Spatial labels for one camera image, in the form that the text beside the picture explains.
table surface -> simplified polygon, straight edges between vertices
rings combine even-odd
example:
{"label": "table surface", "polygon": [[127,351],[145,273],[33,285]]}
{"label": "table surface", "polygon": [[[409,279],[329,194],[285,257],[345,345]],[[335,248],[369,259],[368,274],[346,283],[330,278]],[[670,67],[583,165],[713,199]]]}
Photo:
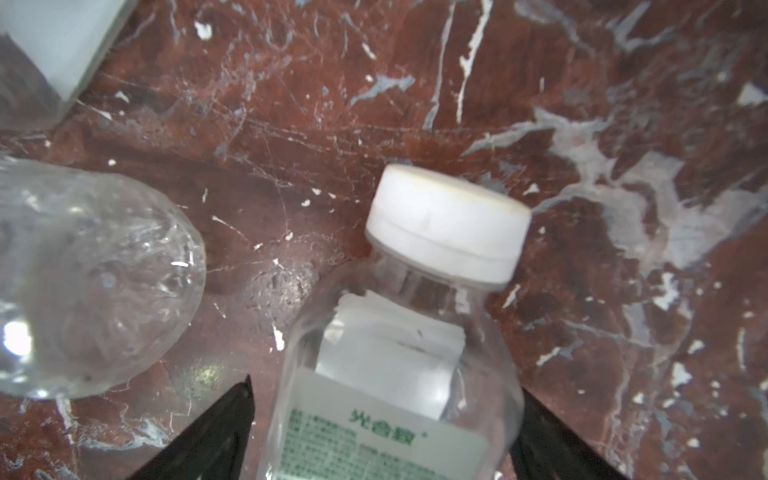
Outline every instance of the table surface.
{"label": "table surface", "polygon": [[376,181],[404,163],[535,209],[488,309],[612,465],[763,478],[767,31],[748,0],[140,2],[82,104],[0,149],[165,192],[203,234],[206,294],[128,384],[0,397],[0,476],[125,478],[250,374],[251,478],[280,334],[367,255]]}

